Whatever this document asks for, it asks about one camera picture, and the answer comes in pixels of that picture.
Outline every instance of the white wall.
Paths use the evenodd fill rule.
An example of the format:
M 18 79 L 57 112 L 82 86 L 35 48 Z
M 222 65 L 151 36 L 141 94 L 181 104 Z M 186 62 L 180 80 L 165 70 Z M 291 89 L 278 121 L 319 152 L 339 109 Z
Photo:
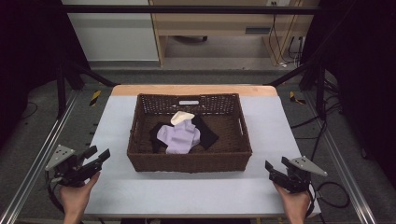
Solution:
M 148 5 L 147 0 L 63 0 L 64 5 Z M 156 61 L 149 14 L 69 14 L 88 61 Z

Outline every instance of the white table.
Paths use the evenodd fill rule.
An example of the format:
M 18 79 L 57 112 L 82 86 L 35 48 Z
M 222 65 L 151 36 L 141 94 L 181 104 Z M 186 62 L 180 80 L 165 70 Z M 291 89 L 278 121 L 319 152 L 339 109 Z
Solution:
M 246 171 L 137 173 L 126 151 L 139 92 L 239 93 L 253 150 Z M 276 90 L 264 86 L 118 86 L 92 145 L 98 147 L 97 155 L 107 148 L 111 154 L 85 211 L 95 217 L 279 217 L 282 202 L 264 163 L 285 174 L 281 157 L 301 157 Z M 316 204 L 313 215 L 318 213 Z

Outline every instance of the aluminum rail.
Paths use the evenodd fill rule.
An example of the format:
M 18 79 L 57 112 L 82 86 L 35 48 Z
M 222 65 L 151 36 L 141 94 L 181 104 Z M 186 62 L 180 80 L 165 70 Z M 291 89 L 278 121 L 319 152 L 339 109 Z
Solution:
M 72 91 L 71 96 L 68 99 L 66 110 L 64 111 L 64 115 L 55 121 L 55 124 L 52 126 L 52 129 L 35 157 L 35 161 L 33 162 L 29 172 L 26 177 L 23 179 L 20 188 L 12 199 L 11 203 L 8 205 L 6 211 L 0 217 L 1 224 L 12 224 L 16 221 L 18 214 L 20 213 L 26 199 L 28 198 L 30 192 L 32 191 L 35 182 L 40 174 L 43 172 L 45 162 L 50 157 L 50 153 L 67 121 L 73 107 L 76 103 L 77 98 L 79 97 L 79 91 Z
M 63 5 L 42 6 L 43 12 L 65 13 L 196 13 L 196 14 L 277 14 L 316 15 L 340 13 L 341 7 L 228 7 L 228 6 L 108 6 Z
M 305 93 L 305 99 L 307 100 L 312 112 L 316 115 L 316 109 L 314 107 L 314 96 L 312 93 Z M 340 153 L 337 145 L 335 144 L 334 140 L 332 139 L 332 135 L 329 132 L 324 133 L 324 140 L 329 147 L 329 153 L 332 157 L 332 161 L 334 162 L 334 167 L 336 168 L 338 174 L 340 175 L 341 181 L 346 188 L 346 191 L 349 193 L 350 201 L 352 202 L 356 214 L 358 215 L 361 223 L 364 224 L 375 224 L 375 217 L 373 212 L 371 211 L 368 203 L 364 199 L 363 194 L 361 193 L 361 189 L 359 188 L 358 184 L 356 183 L 355 178 L 353 177 L 352 173 L 350 172 L 349 168 L 347 167 L 347 163 L 344 161 L 343 156 Z

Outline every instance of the table edge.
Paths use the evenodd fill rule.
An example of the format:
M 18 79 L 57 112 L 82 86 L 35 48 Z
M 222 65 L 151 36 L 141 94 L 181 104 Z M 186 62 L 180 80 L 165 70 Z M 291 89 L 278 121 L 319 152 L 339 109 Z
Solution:
M 118 85 L 111 96 L 145 94 L 218 94 L 238 93 L 245 96 L 277 96 L 273 86 L 259 85 Z

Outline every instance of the human hand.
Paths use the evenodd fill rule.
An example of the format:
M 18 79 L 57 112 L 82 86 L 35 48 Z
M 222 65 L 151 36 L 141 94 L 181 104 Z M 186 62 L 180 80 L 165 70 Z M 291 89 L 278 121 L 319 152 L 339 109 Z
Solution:
M 273 183 L 282 198 L 283 209 L 285 210 L 285 215 L 289 222 L 291 224 L 304 223 L 306 210 L 310 202 L 308 192 L 289 193 L 275 182 Z
M 100 172 L 93 175 L 90 181 L 81 188 L 65 187 L 60 188 L 62 202 L 64 203 L 64 223 L 79 223 L 88 201 L 93 186 L 99 178 Z

